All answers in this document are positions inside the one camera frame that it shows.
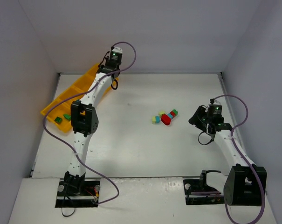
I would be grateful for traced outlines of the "dark green lego brick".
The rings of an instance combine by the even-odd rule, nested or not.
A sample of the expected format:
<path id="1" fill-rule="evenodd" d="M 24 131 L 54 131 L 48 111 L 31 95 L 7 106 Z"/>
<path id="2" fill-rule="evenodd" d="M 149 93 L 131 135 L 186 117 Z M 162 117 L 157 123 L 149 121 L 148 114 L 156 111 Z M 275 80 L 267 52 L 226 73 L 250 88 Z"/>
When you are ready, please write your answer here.
<path id="1" fill-rule="evenodd" d="M 63 117 L 66 119 L 66 120 L 68 120 L 68 121 L 70 121 L 71 120 L 71 116 L 69 115 L 69 114 L 63 114 Z"/>

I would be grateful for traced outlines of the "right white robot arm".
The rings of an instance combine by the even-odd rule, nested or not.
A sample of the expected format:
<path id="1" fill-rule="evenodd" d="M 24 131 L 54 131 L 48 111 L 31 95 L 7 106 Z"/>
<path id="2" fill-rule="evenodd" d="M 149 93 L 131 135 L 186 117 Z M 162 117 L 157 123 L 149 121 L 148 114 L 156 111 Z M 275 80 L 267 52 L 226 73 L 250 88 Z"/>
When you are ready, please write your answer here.
<path id="1" fill-rule="evenodd" d="M 211 137 L 210 142 L 216 143 L 231 167 L 223 187 L 225 203 L 263 206 L 267 172 L 245 154 L 237 139 L 231 135 L 232 126 L 224 122 L 222 106 L 200 105 L 188 122 Z"/>

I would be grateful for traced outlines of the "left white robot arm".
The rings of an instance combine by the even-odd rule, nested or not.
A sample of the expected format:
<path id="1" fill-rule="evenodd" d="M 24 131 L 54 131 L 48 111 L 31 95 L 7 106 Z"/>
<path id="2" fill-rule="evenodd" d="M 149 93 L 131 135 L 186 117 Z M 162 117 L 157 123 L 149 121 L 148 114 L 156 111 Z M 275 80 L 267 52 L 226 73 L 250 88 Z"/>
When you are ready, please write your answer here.
<path id="1" fill-rule="evenodd" d="M 86 168 L 79 162 L 86 161 L 90 139 L 98 128 L 96 107 L 106 90 L 119 75 L 123 50 L 115 47 L 106 58 L 105 65 L 99 66 L 95 80 L 89 88 L 90 93 L 71 104 L 71 125 L 74 131 L 74 149 L 69 168 L 64 175 L 64 182 L 79 191 L 84 184 Z"/>

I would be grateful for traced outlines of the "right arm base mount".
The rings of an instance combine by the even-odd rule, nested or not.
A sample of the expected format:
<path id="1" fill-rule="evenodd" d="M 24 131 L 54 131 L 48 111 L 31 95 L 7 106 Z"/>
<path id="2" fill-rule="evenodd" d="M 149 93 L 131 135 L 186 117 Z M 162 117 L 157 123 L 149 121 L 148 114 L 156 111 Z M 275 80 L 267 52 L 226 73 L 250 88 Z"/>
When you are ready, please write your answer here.
<path id="1" fill-rule="evenodd" d="M 218 170 L 202 170 L 198 177 L 183 179 L 186 205 L 224 204 L 227 176 Z"/>

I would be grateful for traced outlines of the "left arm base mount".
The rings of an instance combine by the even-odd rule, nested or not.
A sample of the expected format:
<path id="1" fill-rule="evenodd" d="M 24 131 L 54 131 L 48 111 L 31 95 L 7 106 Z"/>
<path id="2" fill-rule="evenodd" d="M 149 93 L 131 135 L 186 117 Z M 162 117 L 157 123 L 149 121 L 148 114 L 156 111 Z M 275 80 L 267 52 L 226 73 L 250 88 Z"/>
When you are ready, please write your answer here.
<path id="1" fill-rule="evenodd" d="M 59 181 L 55 207 L 56 208 L 97 208 L 100 197 L 100 180 L 87 179 L 80 192 L 74 187 Z"/>

